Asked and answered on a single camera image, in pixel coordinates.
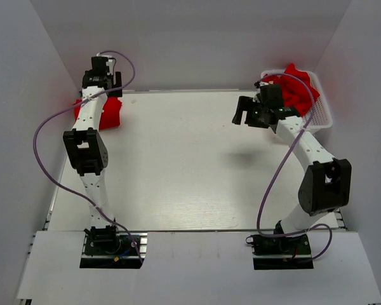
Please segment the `red t shirt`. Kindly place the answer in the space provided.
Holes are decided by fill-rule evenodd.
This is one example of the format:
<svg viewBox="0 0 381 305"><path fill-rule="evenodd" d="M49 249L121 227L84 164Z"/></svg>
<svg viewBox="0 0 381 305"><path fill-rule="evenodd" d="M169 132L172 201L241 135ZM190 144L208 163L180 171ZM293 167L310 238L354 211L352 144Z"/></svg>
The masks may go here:
<svg viewBox="0 0 381 305"><path fill-rule="evenodd" d="M101 95L85 104L82 104L82 100L76 100L76 104L79 104L79 107L74 108L76 120L73 130L83 131L91 128L100 131L120 126L122 102L118 98Z"/></svg>

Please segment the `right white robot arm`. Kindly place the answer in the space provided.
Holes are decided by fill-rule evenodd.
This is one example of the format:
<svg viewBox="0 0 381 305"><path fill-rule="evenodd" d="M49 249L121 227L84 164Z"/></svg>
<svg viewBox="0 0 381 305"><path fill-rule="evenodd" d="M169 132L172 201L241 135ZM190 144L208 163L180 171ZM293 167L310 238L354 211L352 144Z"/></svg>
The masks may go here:
<svg viewBox="0 0 381 305"><path fill-rule="evenodd" d="M232 123L270 128L289 147L304 170L298 189L298 205L276 224L275 248L284 254L297 245L296 236L317 226L325 215L346 206L351 190L352 165L329 153L307 129L307 120L293 106L286 106L281 87L255 83L254 97L241 96Z"/></svg>

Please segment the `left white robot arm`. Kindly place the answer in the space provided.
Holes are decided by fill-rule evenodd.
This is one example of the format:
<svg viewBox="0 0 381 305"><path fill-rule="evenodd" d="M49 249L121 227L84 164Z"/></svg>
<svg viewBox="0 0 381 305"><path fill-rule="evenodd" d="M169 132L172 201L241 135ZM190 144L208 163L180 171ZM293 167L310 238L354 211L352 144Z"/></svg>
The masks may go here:
<svg viewBox="0 0 381 305"><path fill-rule="evenodd" d="M107 253L121 248L121 237L108 230L115 227L105 187L105 169L109 162L107 148L99 134L100 119L107 94L104 90L114 85L114 62L110 55L98 54L91 58L91 69L86 71L82 82L82 104L72 130L63 133L63 142L70 164L79 175L85 195L91 200L90 227L88 234L104 233L100 246Z"/></svg>

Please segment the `red shirts pile in basket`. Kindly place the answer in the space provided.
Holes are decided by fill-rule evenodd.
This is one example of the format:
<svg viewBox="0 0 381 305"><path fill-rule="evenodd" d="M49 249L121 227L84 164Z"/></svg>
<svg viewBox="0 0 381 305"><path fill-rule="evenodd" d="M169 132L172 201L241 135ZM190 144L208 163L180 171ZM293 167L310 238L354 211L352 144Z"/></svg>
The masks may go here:
<svg viewBox="0 0 381 305"><path fill-rule="evenodd" d="M303 81L310 89L314 101L317 101L320 94L311 86L311 79L307 72L296 69L295 64L290 63L284 70L284 73L295 76ZM264 81L281 86L284 105L286 107L294 107L301 116L305 116L310 111L312 101L305 86L301 82L288 76L269 76L269 74L265 75Z"/></svg>

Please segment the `white plastic basket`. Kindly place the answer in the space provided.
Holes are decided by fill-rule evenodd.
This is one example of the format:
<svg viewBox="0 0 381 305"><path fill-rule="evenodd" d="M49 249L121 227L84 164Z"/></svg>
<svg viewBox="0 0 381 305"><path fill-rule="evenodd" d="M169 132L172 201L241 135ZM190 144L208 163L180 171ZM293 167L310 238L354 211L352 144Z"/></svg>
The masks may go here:
<svg viewBox="0 0 381 305"><path fill-rule="evenodd" d="M320 96L317 99L317 101L315 102L314 98L311 94L310 89L305 85L305 83L303 81L299 80L298 78L296 78L295 76L292 76L290 74L285 74L284 73L285 69L273 69L273 70L263 71L263 72L261 72L261 75L260 75L261 81L259 81L257 83L258 84L267 83L264 81L266 74L269 74L269 76L288 76L288 77L291 77L293 79L296 79L297 81L301 82L305 86L305 89L307 90L307 92L311 98L311 101L312 101L312 107L311 107L310 111L305 116L300 116L303 119L303 121L305 121L305 122L310 121L308 129L312 133L315 133L318 130L331 127L333 124L333 120L331 118L328 103L326 101L326 97L323 93L323 89L320 85L318 77L311 71L305 71L305 70L298 69L300 71L304 71L304 72L308 73L308 75L311 79L311 86L314 87L319 92Z"/></svg>

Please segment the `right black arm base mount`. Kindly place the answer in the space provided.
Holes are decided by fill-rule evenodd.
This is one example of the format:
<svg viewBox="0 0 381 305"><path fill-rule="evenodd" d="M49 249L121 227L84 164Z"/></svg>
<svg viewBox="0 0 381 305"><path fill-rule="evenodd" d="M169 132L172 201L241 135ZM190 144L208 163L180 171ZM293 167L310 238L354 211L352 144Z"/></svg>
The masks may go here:
<svg viewBox="0 0 381 305"><path fill-rule="evenodd" d="M254 234L246 238L246 244L252 249L254 270L314 268L306 234L285 238L266 238Z"/></svg>

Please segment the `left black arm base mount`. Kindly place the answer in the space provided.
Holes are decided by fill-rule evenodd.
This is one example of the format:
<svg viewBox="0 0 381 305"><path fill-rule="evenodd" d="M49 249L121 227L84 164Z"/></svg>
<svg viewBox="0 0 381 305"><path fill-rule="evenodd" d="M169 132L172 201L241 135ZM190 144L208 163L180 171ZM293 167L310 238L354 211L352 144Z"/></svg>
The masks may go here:
<svg viewBox="0 0 381 305"><path fill-rule="evenodd" d="M147 234L128 236L116 227L85 229L81 269L140 269L147 251Z"/></svg>

